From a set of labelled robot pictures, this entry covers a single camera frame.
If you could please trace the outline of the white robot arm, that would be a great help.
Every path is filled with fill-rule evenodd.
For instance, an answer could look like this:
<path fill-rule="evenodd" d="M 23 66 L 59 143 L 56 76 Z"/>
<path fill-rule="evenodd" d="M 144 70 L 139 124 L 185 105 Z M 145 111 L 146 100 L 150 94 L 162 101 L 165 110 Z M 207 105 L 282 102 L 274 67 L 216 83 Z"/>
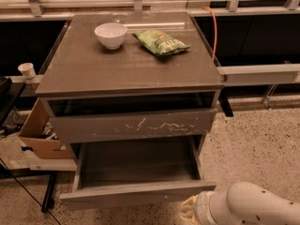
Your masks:
<path fill-rule="evenodd" d="M 191 196 L 181 204 L 179 214 L 193 225 L 300 225 L 298 202 L 249 182 Z"/>

